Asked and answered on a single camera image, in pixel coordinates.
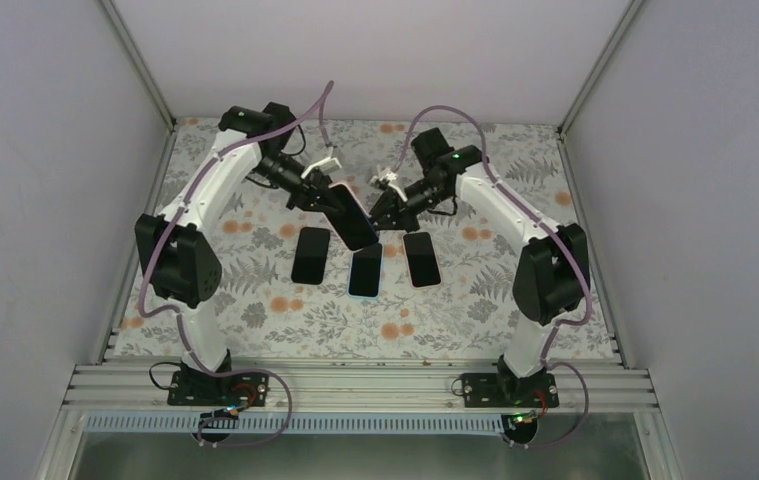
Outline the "blue phone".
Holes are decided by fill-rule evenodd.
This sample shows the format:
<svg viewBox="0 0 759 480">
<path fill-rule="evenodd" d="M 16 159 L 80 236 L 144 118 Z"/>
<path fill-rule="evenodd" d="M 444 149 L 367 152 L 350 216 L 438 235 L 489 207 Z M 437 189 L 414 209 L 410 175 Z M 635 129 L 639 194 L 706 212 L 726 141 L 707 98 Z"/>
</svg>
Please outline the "blue phone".
<svg viewBox="0 0 759 480">
<path fill-rule="evenodd" d="M 329 191 L 339 206 L 326 217 L 346 247 L 358 251 L 376 244 L 378 235 L 352 190 L 345 184 L 334 184 Z"/>
</svg>

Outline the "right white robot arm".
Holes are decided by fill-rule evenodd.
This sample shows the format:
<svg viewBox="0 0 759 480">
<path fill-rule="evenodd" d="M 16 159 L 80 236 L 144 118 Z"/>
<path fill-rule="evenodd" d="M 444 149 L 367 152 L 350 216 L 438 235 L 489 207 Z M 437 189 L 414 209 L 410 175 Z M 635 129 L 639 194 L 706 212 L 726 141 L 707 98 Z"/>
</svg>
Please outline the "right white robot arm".
<svg viewBox="0 0 759 480">
<path fill-rule="evenodd" d="M 546 361 L 565 314 L 590 307 L 588 240 L 576 223 L 559 224 L 521 198 L 492 167 L 486 147 L 455 149 L 437 128 L 411 142 L 421 166 L 420 180 L 402 187 L 394 168 L 370 180 L 382 194 L 369 217 L 380 230 L 419 229 L 418 217 L 445 200 L 459 200 L 492 221 L 518 251 L 512 296 L 525 316 L 497 360 L 496 391 L 510 407 L 520 407 L 544 390 Z"/>
</svg>

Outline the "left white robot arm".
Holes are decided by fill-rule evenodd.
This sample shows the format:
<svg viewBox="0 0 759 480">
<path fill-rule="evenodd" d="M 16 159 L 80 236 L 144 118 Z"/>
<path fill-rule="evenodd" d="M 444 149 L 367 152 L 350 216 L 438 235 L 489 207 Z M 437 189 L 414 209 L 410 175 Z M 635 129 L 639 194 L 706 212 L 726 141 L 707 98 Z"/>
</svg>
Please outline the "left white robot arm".
<svg viewBox="0 0 759 480">
<path fill-rule="evenodd" d="M 180 193 L 157 214 L 143 214 L 134 232 L 143 273 L 140 316 L 176 315 L 183 346 L 181 366 L 194 379 L 193 390 L 210 405 L 233 391 L 230 352 L 213 308 L 222 265 L 208 240 L 244 179 L 257 174 L 287 192 L 286 208 L 339 213 L 328 172 L 338 164 L 325 158 L 309 166 L 285 153 L 302 120 L 289 107 L 268 103 L 262 111 L 234 106 L 218 123 L 202 165 Z"/>
</svg>

